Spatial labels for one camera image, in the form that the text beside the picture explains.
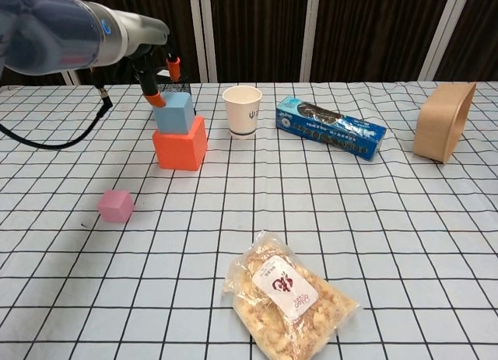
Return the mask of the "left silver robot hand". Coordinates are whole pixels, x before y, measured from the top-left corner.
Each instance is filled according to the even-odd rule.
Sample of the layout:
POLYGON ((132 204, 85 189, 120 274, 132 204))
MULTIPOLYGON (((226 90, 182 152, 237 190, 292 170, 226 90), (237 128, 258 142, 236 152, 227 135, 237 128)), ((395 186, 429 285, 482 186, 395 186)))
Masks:
POLYGON ((177 82, 181 77, 181 60, 176 45, 170 38, 168 26, 161 20, 138 14, 131 14, 125 21, 128 34, 128 48, 125 57, 142 88, 142 94, 153 107, 162 108, 166 100, 157 88, 153 52, 159 48, 165 56, 170 79, 177 82))

